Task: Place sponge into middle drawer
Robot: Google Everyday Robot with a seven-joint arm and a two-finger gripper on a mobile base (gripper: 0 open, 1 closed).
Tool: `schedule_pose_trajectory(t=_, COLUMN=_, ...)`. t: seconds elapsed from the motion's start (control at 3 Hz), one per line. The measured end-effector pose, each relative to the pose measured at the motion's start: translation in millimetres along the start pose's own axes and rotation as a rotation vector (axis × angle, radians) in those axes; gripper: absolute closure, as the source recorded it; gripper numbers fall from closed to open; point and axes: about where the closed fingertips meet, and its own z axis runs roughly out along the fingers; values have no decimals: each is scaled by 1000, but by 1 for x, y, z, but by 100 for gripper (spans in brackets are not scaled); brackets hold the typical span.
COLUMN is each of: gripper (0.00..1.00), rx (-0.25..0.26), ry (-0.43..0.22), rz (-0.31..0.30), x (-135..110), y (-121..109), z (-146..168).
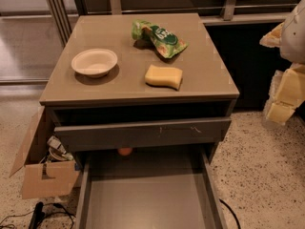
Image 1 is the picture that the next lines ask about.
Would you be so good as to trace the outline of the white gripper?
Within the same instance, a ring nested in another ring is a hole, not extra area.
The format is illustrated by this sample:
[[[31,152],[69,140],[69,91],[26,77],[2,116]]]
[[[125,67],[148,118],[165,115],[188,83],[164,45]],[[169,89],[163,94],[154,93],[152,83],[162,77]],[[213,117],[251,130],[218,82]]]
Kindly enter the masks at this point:
[[[305,101],[305,0],[296,5],[284,23],[265,34],[259,44],[280,47],[281,57],[293,62],[285,72],[274,73],[263,110],[266,121],[284,125]]]

